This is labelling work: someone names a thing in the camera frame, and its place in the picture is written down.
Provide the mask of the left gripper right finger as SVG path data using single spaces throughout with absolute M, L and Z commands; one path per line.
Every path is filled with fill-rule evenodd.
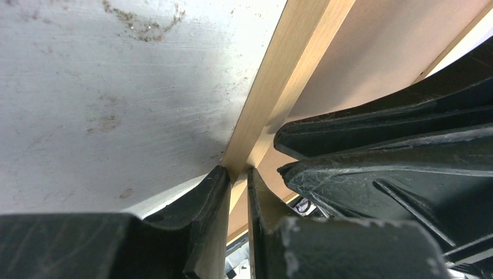
M 441 250 L 414 221 L 301 216 L 248 171 L 252 278 L 449 278 Z

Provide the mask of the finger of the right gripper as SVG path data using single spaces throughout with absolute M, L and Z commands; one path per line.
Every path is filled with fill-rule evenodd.
M 296 159 L 492 122 L 492 39 L 435 74 L 369 103 L 289 122 L 274 148 Z
M 286 186 L 337 217 L 413 220 L 449 267 L 492 274 L 492 128 L 469 127 L 279 168 Z

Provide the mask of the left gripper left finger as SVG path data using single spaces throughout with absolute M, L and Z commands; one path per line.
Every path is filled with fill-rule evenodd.
M 2 278 L 222 278 L 230 178 L 216 166 L 156 213 L 1 216 Z

